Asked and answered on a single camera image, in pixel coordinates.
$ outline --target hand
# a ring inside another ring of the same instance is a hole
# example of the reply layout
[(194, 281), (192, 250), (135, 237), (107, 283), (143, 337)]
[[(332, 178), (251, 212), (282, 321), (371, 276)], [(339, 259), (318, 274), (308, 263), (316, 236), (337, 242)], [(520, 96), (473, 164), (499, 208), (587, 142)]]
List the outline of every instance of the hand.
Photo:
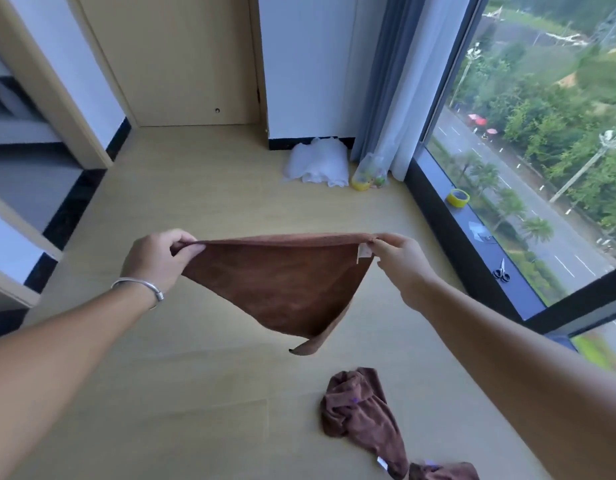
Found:
[(369, 246), (380, 259), (379, 267), (399, 289), (401, 298), (410, 308), (420, 310), (429, 287), (443, 283), (414, 239), (384, 233), (373, 239)]
[(165, 294), (190, 260), (206, 249), (204, 244), (190, 244), (195, 241), (191, 234), (181, 229), (137, 239), (124, 261), (121, 276), (152, 283)]

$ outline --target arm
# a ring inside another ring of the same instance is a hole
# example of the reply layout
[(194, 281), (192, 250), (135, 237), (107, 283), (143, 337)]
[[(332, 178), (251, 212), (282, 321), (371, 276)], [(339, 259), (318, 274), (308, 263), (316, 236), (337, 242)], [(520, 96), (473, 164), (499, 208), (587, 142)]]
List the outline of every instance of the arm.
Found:
[(616, 479), (616, 375), (448, 285), (413, 239), (371, 248), (555, 480)]
[[(181, 230), (136, 241), (122, 276), (162, 292), (205, 246)], [(88, 303), (0, 338), (0, 479), (43, 437), (82, 382), (128, 328), (154, 306), (152, 290), (122, 283)]]

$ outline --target white sheer curtain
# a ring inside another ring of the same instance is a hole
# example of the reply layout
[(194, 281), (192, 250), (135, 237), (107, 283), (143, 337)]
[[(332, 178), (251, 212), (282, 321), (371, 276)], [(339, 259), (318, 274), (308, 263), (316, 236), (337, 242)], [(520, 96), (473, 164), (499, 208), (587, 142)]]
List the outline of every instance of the white sheer curtain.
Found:
[(406, 177), (469, 0), (426, 0), (374, 153)]

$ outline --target street lamp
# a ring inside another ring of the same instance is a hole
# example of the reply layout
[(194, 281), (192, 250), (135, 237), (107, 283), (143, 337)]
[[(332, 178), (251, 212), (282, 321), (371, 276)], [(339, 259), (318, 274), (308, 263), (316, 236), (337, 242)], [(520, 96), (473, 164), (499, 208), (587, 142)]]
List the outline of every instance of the street lamp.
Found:
[(452, 102), (454, 101), (454, 98), (456, 97), (457, 93), (459, 92), (459, 88), (461, 87), (461, 85), (463, 84), (463, 80), (466, 78), (466, 74), (468, 73), (468, 69), (470, 69), (470, 66), (472, 65), (472, 63), (477, 60), (478, 58), (481, 57), (481, 49), (479, 48), (479, 42), (477, 42), (474, 47), (469, 48), (468, 52), (466, 53), (466, 59), (468, 59), (468, 63), (466, 64), (466, 68), (463, 70), (463, 74), (461, 74), (461, 79), (459, 79), (459, 84), (457, 84), (457, 88), (454, 90), (454, 94), (452, 95), (452, 99), (450, 99), (450, 104), (448, 104), (449, 107), (452, 107)]
[(554, 194), (554, 197), (550, 199), (551, 203), (561, 197), (561, 195), (563, 195), (563, 192), (568, 190), (568, 188), (570, 188), (572, 184), (574, 184), (588, 168), (594, 165), (596, 161), (599, 160), (599, 158), (604, 156), (609, 150), (616, 150), (616, 129), (607, 130), (606, 132), (601, 133), (599, 135), (599, 141), (601, 142), (601, 147), (599, 148), (599, 151), (596, 152), (594, 156), (590, 158), (590, 160), (588, 160), (587, 163), (583, 165), (583, 167), (581, 167), (578, 172), (575, 173), (574, 177), (570, 178), (570, 180), (568, 180), (567, 183), (563, 185), (563, 187), (561, 187), (557, 193)]

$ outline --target gray curtain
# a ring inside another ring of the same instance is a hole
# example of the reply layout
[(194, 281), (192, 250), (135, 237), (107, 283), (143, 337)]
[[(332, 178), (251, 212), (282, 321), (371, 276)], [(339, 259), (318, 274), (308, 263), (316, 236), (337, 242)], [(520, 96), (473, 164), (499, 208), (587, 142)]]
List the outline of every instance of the gray curtain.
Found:
[(358, 161), (374, 152), (421, 17), (425, 0), (388, 0), (372, 61), (361, 122), (350, 153)]

